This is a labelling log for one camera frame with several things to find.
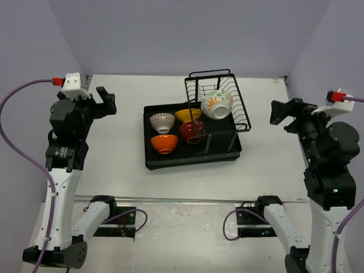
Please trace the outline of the brown patterned white bowl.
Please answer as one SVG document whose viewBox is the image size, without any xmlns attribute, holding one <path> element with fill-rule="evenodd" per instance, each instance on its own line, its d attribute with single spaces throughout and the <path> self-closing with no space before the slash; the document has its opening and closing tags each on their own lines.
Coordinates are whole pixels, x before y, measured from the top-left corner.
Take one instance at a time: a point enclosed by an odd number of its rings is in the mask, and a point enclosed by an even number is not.
<svg viewBox="0 0 364 273">
<path fill-rule="evenodd" d="M 158 134 L 168 134 L 175 123 L 175 116 L 170 113 L 157 113 L 150 117 L 150 124 Z"/>
</svg>

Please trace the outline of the orange bowl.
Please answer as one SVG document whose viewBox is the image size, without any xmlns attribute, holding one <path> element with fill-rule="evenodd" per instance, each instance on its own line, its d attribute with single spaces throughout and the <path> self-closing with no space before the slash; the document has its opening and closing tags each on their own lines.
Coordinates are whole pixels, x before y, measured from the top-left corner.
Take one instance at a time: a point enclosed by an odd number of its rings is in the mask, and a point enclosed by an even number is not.
<svg viewBox="0 0 364 273">
<path fill-rule="evenodd" d="M 178 137 L 171 134 L 158 135 L 150 140 L 152 147 L 159 154 L 170 154 L 177 146 Z"/>
</svg>

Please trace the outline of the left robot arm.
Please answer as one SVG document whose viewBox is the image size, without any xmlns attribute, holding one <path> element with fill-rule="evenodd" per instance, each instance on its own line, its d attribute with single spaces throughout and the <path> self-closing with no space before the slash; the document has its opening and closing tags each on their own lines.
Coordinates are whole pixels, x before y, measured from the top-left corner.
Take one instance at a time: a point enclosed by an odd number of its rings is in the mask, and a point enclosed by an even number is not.
<svg viewBox="0 0 364 273">
<path fill-rule="evenodd" d="M 69 99 L 58 93 L 59 101 L 50 109 L 52 126 L 48 133 L 45 173 L 47 196 L 41 228 L 33 247 L 22 259 L 36 267 L 79 269 L 88 252 L 88 242 L 99 226 L 118 217 L 113 196 L 96 195 L 85 214 L 72 225 L 78 182 L 88 152 L 86 139 L 94 120 L 117 112 L 115 95 L 103 86 L 96 89 L 102 102 L 93 97 Z"/>
</svg>

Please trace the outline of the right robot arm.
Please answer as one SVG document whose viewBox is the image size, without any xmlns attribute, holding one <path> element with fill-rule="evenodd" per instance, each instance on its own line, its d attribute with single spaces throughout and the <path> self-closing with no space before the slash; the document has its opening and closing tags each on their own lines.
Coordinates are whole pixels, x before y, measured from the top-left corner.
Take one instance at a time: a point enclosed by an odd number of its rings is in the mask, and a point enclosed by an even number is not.
<svg viewBox="0 0 364 273">
<path fill-rule="evenodd" d="M 348 164 L 359 152 L 359 133 L 333 118 L 350 113 L 352 98 L 319 107 L 294 98 L 272 101 L 270 123 L 278 125 L 293 117 L 284 129 L 299 137 L 307 168 L 304 184 L 312 212 L 310 242 L 299 238 L 277 196 L 258 197 L 254 218 L 269 223 L 285 251 L 287 272 L 343 272 L 344 225 L 358 209 L 354 205 L 356 183 Z"/>
</svg>

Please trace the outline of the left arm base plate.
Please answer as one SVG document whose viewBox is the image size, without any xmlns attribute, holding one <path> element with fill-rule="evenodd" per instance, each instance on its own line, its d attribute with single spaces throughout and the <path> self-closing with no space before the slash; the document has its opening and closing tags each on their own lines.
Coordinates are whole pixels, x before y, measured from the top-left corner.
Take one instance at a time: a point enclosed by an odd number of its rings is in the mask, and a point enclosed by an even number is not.
<svg viewBox="0 0 364 273">
<path fill-rule="evenodd" d="M 135 206 L 115 206 L 111 216 L 94 232 L 93 237 L 132 238 L 147 223 L 148 215 Z"/>
</svg>

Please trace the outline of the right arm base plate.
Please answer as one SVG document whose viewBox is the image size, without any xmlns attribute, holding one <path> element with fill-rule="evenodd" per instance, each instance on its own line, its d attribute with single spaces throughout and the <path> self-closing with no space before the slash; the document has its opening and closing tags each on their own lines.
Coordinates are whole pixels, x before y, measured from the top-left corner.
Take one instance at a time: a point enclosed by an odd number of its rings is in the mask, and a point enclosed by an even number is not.
<svg viewBox="0 0 364 273">
<path fill-rule="evenodd" d="M 237 220 L 237 235 L 229 237 L 226 233 L 228 219 L 234 216 Z M 272 226 L 260 215 L 252 201 L 244 201 L 236 206 L 224 218 L 222 234 L 227 241 L 233 242 L 240 238 L 269 238 L 277 237 Z"/>
</svg>

